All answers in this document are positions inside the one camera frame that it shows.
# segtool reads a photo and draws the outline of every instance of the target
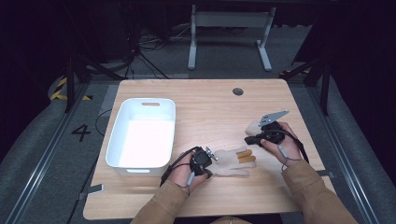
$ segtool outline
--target hole in table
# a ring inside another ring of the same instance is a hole
[[[233,94],[242,95],[242,94],[244,94],[244,91],[241,88],[234,88],[233,89]]]

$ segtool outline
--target tan sleeve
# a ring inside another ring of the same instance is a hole
[[[357,223],[306,161],[299,161],[282,175],[294,201],[303,211],[306,223]]]
[[[166,180],[151,200],[140,209],[132,223],[173,223],[178,210],[188,198],[184,190]]]

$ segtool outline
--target white plastic bin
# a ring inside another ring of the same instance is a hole
[[[175,116],[170,99],[124,101],[108,142],[107,164],[120,175],[163,175],[172,154]]]

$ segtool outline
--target black strap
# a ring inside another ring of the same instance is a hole
[[[166,179],[168,178],[168,176],[172,173],[172,171],[175,169],[176,164],[181,161],[181,159],[183,159],[185,156],[187,156],[187,154],[189,154],[190,152],[194,151],[196,148],[198,147],[193,147],[187,151],[185,151],[181,156],[179,156],[174,163],[172,163],[172,165],[168,166],[168,169],[166,169],[165,173],[163,173],[163,176],[161,176],[161,183],[160,186],[163,185],[163,183],[165,183]]]
[[[204,169],[204,172],[207,174],[207,178],[206,179],[210,178],[210,176],[213,175],[213,173],[210,170],[208,170],[208,169]]]
[[[317,171],[318,175],[320,176],[328,176],[329,178],[334,178],[334,174],[329,172],[328,170],[319,170]]]
[[[283,133],[283,134],[287,135],[288,137],[290,137],[296,143],[297,148],[300,149],[301,154],[303,154],[304,160],[306,160],[306,162],[309,163],[309,159],[308,159],[308,156],[306,155],[304,145],[302,142],[300,142],[300,140],[298,140],[298,138],[294,137],[291,133],[289,133],[288,131],[285,131],[285,130],[270,130],[267,132],[268,133]]]

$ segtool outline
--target human hand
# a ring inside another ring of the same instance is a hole
[[[216,151],[215,157],[218,161],[213,161],[206,167],[213,175],[249,175],[243,168],[256,167],[256,157],[252,156],[252,151],[246,147],[233,150]]]
[[[189,186],[187,182],[191,175],[190,160],[193,152],[187,154],[177,164],[176,168],[169,175],[168,179],[177,184],[181,189],[186,191],[189,195],[195,190],[197,186],[204,183],[207,179],[207,174],[195,176]]]
[[[296,134],[290,128],[288,123],[279,122],[279,125],[282,128],[282,130],[291,133],[295,138],[297,138]],[[262,144],[262,146],[265,149],[270,151],[282,164],[285,164],[288,167],[296,164],[298,161],[300,161],[302,159],[301,154],[300,154],[300,149],[294,143],[293,139],[291,139],[287,135],[285,135],[285,139],[282,141],[281,146],[287,152],[288,157],[290,158],[289,160],[287,160],[283,156],[283,154],[280,152],[280,149],[279,149],[277,144],[274,144],[274,143],[272,143],[270,141],[266,141],[265,139],[262,139],[260,141],[260,143]]]

